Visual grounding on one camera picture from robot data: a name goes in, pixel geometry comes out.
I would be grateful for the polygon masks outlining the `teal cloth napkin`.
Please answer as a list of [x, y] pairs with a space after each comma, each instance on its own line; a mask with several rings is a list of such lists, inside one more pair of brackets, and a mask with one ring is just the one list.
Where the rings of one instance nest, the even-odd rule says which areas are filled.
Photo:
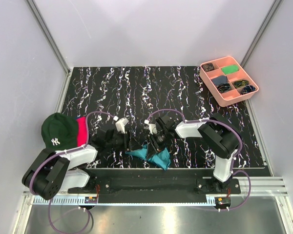
[[148, 150], [148, 146], [147, 144], [145, 144], [142, 146], [142, 149], [125, 152], [125, 153], [129, 156], [134, 156], [148, 163], [154, 164], [157, 167], [163, 169], [164, 171], [166, 171], [170, 167], [171, 160], [170, 160], [170, 154], [167, 148], [165, 148], [160, 153], [152, 155], [149, 159], [147, 159], [147, 150]]

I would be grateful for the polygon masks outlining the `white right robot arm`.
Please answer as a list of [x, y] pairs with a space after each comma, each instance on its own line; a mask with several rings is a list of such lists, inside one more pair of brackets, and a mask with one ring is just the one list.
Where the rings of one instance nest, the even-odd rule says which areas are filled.
[[242, 138], [238, 130], [222, 115], [214, 114], [209, 118], [175, 121], [167, 115], [156, 119], [156, 123], [145, 120], [149, 130], [146, 158], [164, 150], [171, 139], [202, 138], [215, 154], [212, 188], [223, 193], [230, 186], [233, 174], [233, 161], [242, 149]]

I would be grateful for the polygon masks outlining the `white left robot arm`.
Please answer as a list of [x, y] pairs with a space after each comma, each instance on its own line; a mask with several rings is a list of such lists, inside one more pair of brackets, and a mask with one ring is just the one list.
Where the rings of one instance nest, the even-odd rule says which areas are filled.
[[134, 134], [127, 130], [98, 130], [88, 144], [63, 151], [43, 149], [22, 177], [22, 184], [34, 195], [52, 199], [59, 191], [80, 188], [85, 193], [95, 189], [96, 181], [84, 170], [76, 169], [93, 162], [101, 152], [119, 150], [130, 152], [141, 149]]

